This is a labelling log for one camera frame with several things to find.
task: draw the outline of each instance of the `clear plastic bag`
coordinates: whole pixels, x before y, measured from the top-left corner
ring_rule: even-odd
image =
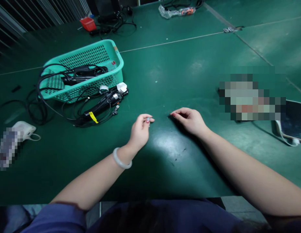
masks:
[[[179,10],[165,10],[162,5],[159,6],[159,12],[162,17],[169,19],[173,16],[184,16],[184,15],[192,15],[193,13],[196,12],[196,8],[194,7],[186,7],[186,8],[181,8]]]

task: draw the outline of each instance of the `mesh basket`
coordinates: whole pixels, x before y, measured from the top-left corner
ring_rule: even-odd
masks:
[[[41,94],[44,99],[52,98],[66,102],[71,98],[81,95],[81,93],[88,87],[99,87],[101,85],[105,85],[108,86],[108,88],[112,88],[118,83],[123,82],[123,59],[115,45],[115,42],[112,40],[101,40],[94,44],[65,53],[58,57],[52,58],[45,63],[44,66],[53,63],[63,64],[69,68],[88,64],[106,66],[108,68],[108,72],[73,86],[64,85],[63,81],[61,80],[63,75],[56,75],[45,79],[41,82],[40,88],[52,87],[63,90],[43,90]],[[47,67],[42,74],[58,73],[65,70],[66,69],[63,66],[53,65]],[[98,93],[97,89],[93,88],[87,90],[83,95],[89,96],[96,93]],[[74,103],[75,101],[76,99],[73,99],[68,103]]]

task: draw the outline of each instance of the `red box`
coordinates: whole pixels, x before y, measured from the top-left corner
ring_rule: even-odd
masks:
[[[92,18],[86,17],[81,19],[80,22],[87,31],[96,30],[96,25]]]

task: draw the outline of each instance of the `white bangle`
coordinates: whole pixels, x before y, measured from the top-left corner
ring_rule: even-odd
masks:
[[[129,169],[132,166],[132,161],[130,162],[129,165],[125,165],[123,162],[120,161],[120,159],[117,156],[117,150],[119,149],[119,147],[115,148],[113,151],[114,154],[114,160],[116,161],[116,163],[119,165],[119,167],[124,168],[124,169]]]

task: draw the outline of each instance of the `yellow label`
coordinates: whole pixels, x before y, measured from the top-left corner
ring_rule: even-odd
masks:
[[[98,123],[98,120],[95,118],[93,112],[89,112],[90,117],[92,118],[92,120],[94,120],[95,123]]]

